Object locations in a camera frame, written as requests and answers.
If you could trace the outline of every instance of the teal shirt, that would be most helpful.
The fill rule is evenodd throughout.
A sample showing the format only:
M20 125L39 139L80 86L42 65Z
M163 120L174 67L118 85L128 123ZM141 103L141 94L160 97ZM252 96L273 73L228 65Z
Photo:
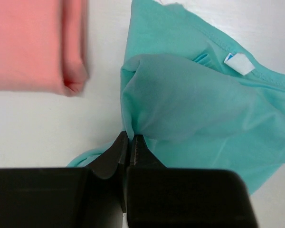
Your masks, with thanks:
M224 64L229 53L256 68L240 75ZM121 109L130 139L143 134L167 167L233 170L253 193L285 163L285 75L179 4L133 0Z

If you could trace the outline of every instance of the white table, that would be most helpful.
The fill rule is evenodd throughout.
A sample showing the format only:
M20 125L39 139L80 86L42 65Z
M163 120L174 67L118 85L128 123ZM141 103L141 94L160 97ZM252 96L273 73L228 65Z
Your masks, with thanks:
M285 73L285 0L178 2ZM91 79L83 95L0 92L0 167L65 166L120 132L119 69L131 0L89 3ZM251 199L261 228L285 228L285 166Z

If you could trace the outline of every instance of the pink cloth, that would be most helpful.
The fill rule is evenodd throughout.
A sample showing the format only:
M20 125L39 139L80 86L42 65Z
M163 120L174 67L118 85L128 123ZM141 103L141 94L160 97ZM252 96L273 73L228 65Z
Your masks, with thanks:
M0 90L79 93L86 7L86 0L0 0Z

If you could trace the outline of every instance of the teal garment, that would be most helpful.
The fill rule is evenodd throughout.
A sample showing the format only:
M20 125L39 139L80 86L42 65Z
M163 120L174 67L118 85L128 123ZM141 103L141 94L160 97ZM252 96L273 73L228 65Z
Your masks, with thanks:
M255 70L232 70L229 53L244 53ZM143 134L167 167L233 170L253 193L285 163L285 75L179 4L133 0L121 109L129 138Z

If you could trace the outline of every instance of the teal cloth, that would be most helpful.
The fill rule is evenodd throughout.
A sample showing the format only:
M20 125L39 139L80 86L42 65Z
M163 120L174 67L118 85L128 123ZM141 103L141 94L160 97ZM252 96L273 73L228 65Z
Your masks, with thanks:
M229 53L255 70L238 74L223 63ZM121 110L129 138L143 134L167 167L233 170L253 193L285 163L285 75L179 4L133 0Z

